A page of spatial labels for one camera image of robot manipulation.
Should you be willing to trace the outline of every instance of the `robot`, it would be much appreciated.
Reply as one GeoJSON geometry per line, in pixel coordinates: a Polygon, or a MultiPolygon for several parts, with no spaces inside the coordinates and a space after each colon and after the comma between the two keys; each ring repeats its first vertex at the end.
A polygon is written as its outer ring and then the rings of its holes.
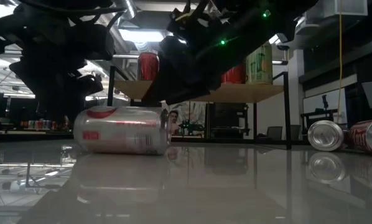
{"type": "MultiPolygon", "coordinates": [[[[12,15],[0,18],[0,54],[7,45],[20,46],[21,60],[9,68],[49,112],[73,121],[85,97],[103,89],[77,70],[85,60],[113,58],[108,31],[127,8],[112,7],[111,0],[19,1],[12,15]],[[116,15],[107,26],[96,24],[107,13],[116,15]]],[[[159,74],[142,100],[170,105],[209,94],[220,87],[223,73],[273,35],[283,43],[293,40],[298,17],[317,1],[201,0],[191,11],[187,0],[183,11],[169,13],[167,30],[174,35],[160,43],[159,74]]]]}

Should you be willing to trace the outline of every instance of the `wall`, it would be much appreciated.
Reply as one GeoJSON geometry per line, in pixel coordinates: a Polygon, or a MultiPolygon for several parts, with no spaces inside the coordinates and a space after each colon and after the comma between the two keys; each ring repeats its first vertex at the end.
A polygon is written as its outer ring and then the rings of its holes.
{"type": "MultiPolygon", "coordinates": [[[[289,60],[288,66],[274,65],[273,75],[289,71],[289,95],[291,124],[301,124],[300,114],[303,113],[302,100],[304,94],[298,77],[304,74],[304,53],[302,50],[295,50],[294,56],[289,60]]],[[[274,85],[283,85],[283,77],[274,81],[274,85]]],[[[245,139],[252,139],[253,133],[253,104],[248,103],[248,123],[251,132],[245,139]]],[[[283,126],[282,138],[286,136],[286,124],[284,119],[284,93],[272,96],[257,104],[258,133],[266,133],[267,127],[283,126]]]]}

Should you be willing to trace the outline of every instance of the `wooden shelf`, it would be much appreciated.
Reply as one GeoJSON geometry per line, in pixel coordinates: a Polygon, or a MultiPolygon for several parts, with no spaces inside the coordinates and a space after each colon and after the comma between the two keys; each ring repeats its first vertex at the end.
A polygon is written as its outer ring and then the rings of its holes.
{"type": "MultiPolygon", "coordinates": [[[[115,88],[134,100],[140,100],[151,85],[151,81],[115,81],[115,88]]],[[[192,101],[216,103],[257,103],[283,92],[283,86],[267,84],[222,84],[210,95],[192,101]]]]}

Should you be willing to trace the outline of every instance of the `green can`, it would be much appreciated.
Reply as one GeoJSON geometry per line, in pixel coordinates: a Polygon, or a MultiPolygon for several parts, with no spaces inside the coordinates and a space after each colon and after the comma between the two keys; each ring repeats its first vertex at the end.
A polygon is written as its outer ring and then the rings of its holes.
{"type": "Polygon", "coordinates": [[[272,45],[269,42],[247,56],[246,84],[273,84],[272,45]]]}

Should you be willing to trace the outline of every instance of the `shiny floor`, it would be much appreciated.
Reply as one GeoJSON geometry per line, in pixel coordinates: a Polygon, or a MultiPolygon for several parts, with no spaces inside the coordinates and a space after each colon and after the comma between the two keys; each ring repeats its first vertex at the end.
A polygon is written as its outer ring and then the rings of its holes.
{"type": "Polygon", "coordinates": [[[0,144],[0,223],[372,223],[372,157],[184,144],[165,156],[0,144]]]}

